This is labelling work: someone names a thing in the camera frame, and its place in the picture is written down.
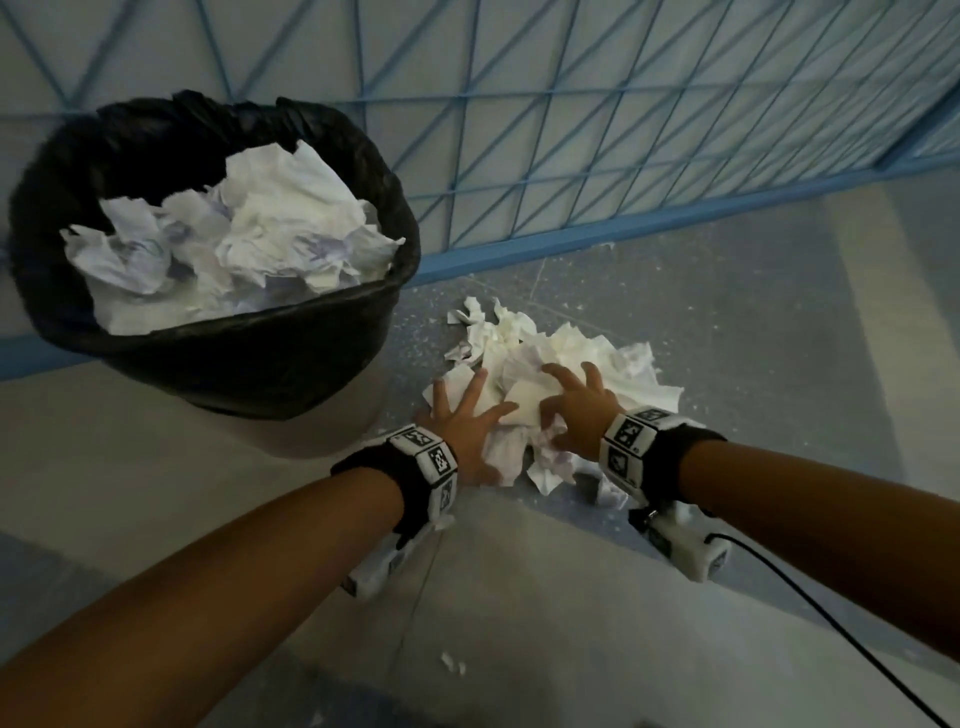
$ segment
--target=person's right hand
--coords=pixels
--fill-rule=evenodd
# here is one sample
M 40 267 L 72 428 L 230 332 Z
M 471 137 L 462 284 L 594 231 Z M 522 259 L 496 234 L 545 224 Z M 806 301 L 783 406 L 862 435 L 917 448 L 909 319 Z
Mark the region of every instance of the person's right hand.
M 542 371 L 551 375 L 564 388 L 564 393 L 540 402 L 540 426 L 547 429 L 555 415 L 566 423 L 566 432 L 553 439 L 553 447 L 574 452 L 596 462 L 600 457 L 600 441 L 615 418 L 624 409 L 609 389 L 604 389 L 600 370 L 585 361 L 581 366 L 587 376 L 584 384 L 573 372 L 560 364 L 544 364 Z

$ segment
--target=paper pile on floor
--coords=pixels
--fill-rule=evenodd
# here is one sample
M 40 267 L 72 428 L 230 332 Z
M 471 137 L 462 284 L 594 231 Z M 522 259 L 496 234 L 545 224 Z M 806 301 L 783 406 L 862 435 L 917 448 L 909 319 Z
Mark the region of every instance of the paper pile on floor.
M 72 225 L 67 259 L 84 273 L 94 316 L 115 335 L 303 303 L 386 276 L 396 249 L 306 142 L 227 159 L 227 176 L 159 207 L 120 197 L 100 206 L 115 234 Z
M 550 335 L 540 333 L 527 314 L 504 308 L 498 299 L 493 299 L 496 324 L 487 321 L 475 298 L 467 298 L 464 308 L 466 312 L 450 311 L 446 317 L 449 324 L 467 326 L 467 338 L 446 354 L 448 360 L 456 362 L 444 376 L 447 398 L 451 408 L 459 404 L 473 377 L 470 365 L 480 363 L 489 375 L 475 411 L 483 412 L 504 400 L 519 405 L 500 421 L 484 450 L 484 459 L 502 473 L 501 484 L 514 484 L 523 471 L 524 452 L 532 446 L 534 462 L 527 474 L 545 496 L 562 482 L 573 482 L 575 473 L 588 473 L 600 478 L 598 504 L 622 506 L 625 494 L 603 477 L 595 463 L 550 447 L 551 439 L 563 432 L 565 425 L 558 416 L 549 429 L 541 430 L 540 401 L 559 394 L 561 386 L 540 367 L 557 362 L 583 379 L 581 363 L 589 361 L 597 366 L 605 386 L 625 409 L 649 404 L 677 412 L 683 388 L 657 383 L 650 346 L 632 344 L 617 349 L 606 336 L 588 339 L 570 323 Z M 432 404 L 432 387 L 427 387 L 423 396 Z

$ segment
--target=person's left arm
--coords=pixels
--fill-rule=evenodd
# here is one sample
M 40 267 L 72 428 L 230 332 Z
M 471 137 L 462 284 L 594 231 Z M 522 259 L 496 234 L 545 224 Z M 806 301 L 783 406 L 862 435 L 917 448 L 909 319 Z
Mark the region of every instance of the person's left arm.
M 450 413 L 434 415 L 461 483 L 497 473 L 481 451 L 516 408 L 473 417 L 486 373 Z M 260 506 L 144 571 L 0 668 L 0 724 L 189 726 L 269 655 L 404 515 L 397 484 L 375 468 L 310 483 Z

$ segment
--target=wire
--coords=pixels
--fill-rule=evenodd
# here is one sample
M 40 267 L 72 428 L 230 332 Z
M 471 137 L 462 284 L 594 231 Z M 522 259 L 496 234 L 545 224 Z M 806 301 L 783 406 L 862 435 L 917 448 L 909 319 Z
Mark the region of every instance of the wire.
M 743 543 L 742 541 L 740 541 L 739 539 L 735 539 L 733 536 L 728 536 L 728 535 L 725 534 L 725 533 L 710 533 L 710 534 L 707 534 L 707 537 L 704 539 L 704 543 L 705 543 L 705 544 L 709 544 L 709 543 L 710 543 L 711 541 L 713 541 L 714 539 L 722 539 L 722 540 L 724 540 L 724 541 L 729 541 L 729 542 L 732 543 L 732 544 L 736 544 L 737 546 L 740 546 L 740 548 L 742 548 L 743 550 L 745 550 L 747 553 L 753 555 L 754 558 L 756 558 L 758 561 L 763 562 L 773 573 L 775 573 L 777 576 L 779 576 L 781 579 L 783 579 L 783 581 L 785 581 L 785 582 L 790 586 L 790 588 L 791 588 L 794 592 L 796 592 L 797 594 L 799 594 L 800 596 L 802 596 L 802 597 L 804 598 L 804 601 L 805 601 L 807 604 L 809 604 L 811 607 L 813 607 L 815 610 L 817 610 L 817 613 L 818 613 L 821 617 L 823 617 L 824 619 L 826 619 L 827 622 L 829 622 L 829 625 L 830 625 L 831 627 L 833 627 L 833 629 L 835 629 L 837 632 L 839 632 L 839 633 L 840 633 L 840 636 L 843 637 L 843 639 L 845 639 L 847 642 L 849 642 L 850 644 L 852 644 L 853 647 L 856 649 L 856 651 L 859 652 L 861 655 L 863 655 L 864 658 L 866 658 L 867 662 L 869 662 L 871 665 L 873 665 L 874 667 L 876 667 L 876 669 L 878 669 L 878 670 L 880 671 L 880 674 L 882 674 L 887 680 L 889 680 L 891 683 L 893 683 L 900 692 L 902 692 L 904 695 L 906 695 L 908 698 L 910 698 L 910 701 L 911 701 L 914 705 L 916 705 L 918 708 L 920 708 L 920 710 L 922 710 L 922 711 L 924 712 L 924 714 L 925 714 L 928 718 L 930 718 L 930 720 L 932 720 L 934 723 L 936 723 L 937 725 L 939 725 L 941 728 L 950 728 L 949 723 L 947 723 L 947 722 L 946 722 L 945 720 L 943 720 L 940 716 L 938 716 L 936 713 L 934 713 L 934 712 L 933 712 L 933 709 L 931 709 L 930 706 L 928 706 L 926 703 L 924 703 L 913 691 L 911 691 L 909 688 L 907 688 L 907 687 L 900 681 L 900 679 L 899 679 L 899 677 L 897 677 L 897 675 L 895 675 L 893 672 L 891 672 L 889 669 L 887 669 L 886 666 L 885 666 L 880 660 L 878 660 L 876 657 L 874 657 L 874 655 L 871 654 L 871 652 L 870 652 L 866 647 L 864 647 L 862 644 L 860 644 L 860 642 L 858 642 L 858 641 L 856 640 L 856 638 L 855 638 L 850 632 L 848 632 L 846 629 L 844 629 L 843 625 L 841 625 L 840 622 L 838 622 L 836 619 L 834 619 L 834 618 L 829 614 L 829 612 L 828 612 L 826 609 L 824 609 L 824 608 L 823 608 L 822 606 L 820 606 L 816 601 L 814 601 L 813 597 L 810 596 L 809 594 L 807 594 L 803 589 L 801 589 L 800 585 L 797 584 L 797 582 L 795 582 L 795 581 L 794 581 L 793 579 L 791 579 L 789 576 L 787 576 L 787 575 L 780 569 L 780 567 L 778 567 L 776 564 L 774 564 L 770 559 L 768 559 L 768 558 L 767 558 L 766 556 L 764 556 L 762 553 L 760 553 L 759 551 L 757 551 L 755 548 L 752 548 L 751 546 L 747 546 L 746 544 L 744 544 L 744 543 Z

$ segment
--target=blue wire grid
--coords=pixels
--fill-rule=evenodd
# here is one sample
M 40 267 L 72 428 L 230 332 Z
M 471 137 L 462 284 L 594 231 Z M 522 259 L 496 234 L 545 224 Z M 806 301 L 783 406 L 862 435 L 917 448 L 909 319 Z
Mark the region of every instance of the blue wire grid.
M 307 24 L 345 18 L 344 63 L 316 73 L 348 74 L 355 93 L 304 100 L 344 110 L 392 149 L 388 161 L 416 190 L 408 199 L 428 252 L 863 169 L 960 79 L 956 0 L 410 0 L 395 34 L 385 25 L 394 0 L 299 0 L 242 77 L 225 57 L 223 4 L 121 0 L 71 84 L 41 52 L 23 2 L 0 0 L 0 24 L 57 108 L 0 109 L 0 139 L 6 124 L 90 112 L 105 68 L 152 3 L 193 13 L 211 77 L 230 102 L 272 90 L 264 87 L 271 70 Z M 232 12 L 257 2 L 238 1 Z M 453 81 L 418 84 L 418 72 L 438 70 L 422 58 L 447 65 L 417 55 L 437 43 L 450 51 Z M 611 52 L 619 76 L 606 71 Z M 530 81 L 536 60 L 545 71 Z M 524 74 L 522 83 L 511 78 Z M 481 111 L 496 103 L 511 110 L 492 129 Z M 421 109 L 420 126 L 384 125 L 412 108 Z M 468 131 L 474 118 L 488 119 L 479 151 Z M 960 116 L 948 115 L 909 155 L 958 148 Z M 441 180 L 433 186 L 413 171 L 424 155 L 430 180 Z

